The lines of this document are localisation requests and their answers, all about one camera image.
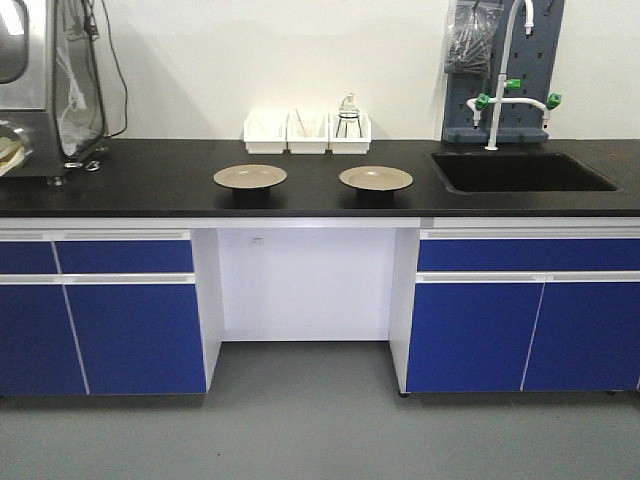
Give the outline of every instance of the gray floor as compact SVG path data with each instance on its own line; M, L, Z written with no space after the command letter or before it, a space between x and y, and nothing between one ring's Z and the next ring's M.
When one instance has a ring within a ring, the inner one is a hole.
M204 398L0 400L0 478L640 478L637 394L396 392L384 343L226 344Z

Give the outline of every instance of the white faucet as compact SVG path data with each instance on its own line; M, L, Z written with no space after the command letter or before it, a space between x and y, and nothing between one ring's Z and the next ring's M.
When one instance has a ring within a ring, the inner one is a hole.
M479 110L476 107L477 100L478 100L477 98L470 98L469 100L467 100L467 107L473 110L473 128L478 128L478 126L480 125L480 120L482 119L482 110ZM497 103L497 101L498 100L496 98L492 97L489 99L488 103L493 105ZM544 103L539 102L534 98L507 97L502 99L502 103L526 104L526 105L531 105L532 107L537 108L542 112L542 128L547 128L549 124L549 120L551 119L551 109L549 109L547 105L545 105Z
M498 137L498 125L500 124L500 113L502 112L502 104L504 101L504 90L507 81L507 65L509 63L509 55L511 52L511 41L513 39L513 26L516 23L516 16L520 5L524 1L527 10L527 17L524 23L525 34L531 35L533 31L533 2L532 0L515 0L511 5L509 12L509 20L507 22L507 32L504 36L504 50L502 51L502 64L500 66L500 74L498 75L498 83L496 85L495 106L493 107L493 119L491 120L491 131L489 134L489 144L484 147L487 150L497 150L496 139Z

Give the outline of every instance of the white wall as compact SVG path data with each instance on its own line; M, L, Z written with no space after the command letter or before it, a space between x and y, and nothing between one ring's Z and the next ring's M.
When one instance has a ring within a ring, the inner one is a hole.
M389 338L395 229L218 235L226 341Z
M449 0L106 1L129 137L240 138L252 108L335 109L352 91L374 138L440 138ZM553 138L640 138L638 20L637 0L566 0ZM116 130L121 90L102 36Z

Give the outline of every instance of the stainless steel equipment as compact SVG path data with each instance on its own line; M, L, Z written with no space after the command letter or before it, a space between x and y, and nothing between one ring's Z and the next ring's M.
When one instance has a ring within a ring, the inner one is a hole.
M104 137L87 0L0 0L0 138L24 162L6 176L78 166Z

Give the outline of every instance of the blue drawer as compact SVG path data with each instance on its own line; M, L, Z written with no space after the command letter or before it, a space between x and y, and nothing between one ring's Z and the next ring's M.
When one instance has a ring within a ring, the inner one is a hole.
M193 272L188 240L56 242L62 273Z
M418 270L640 270L640 239L423 240Z
M50 242L0 242L0 275L58 273Z

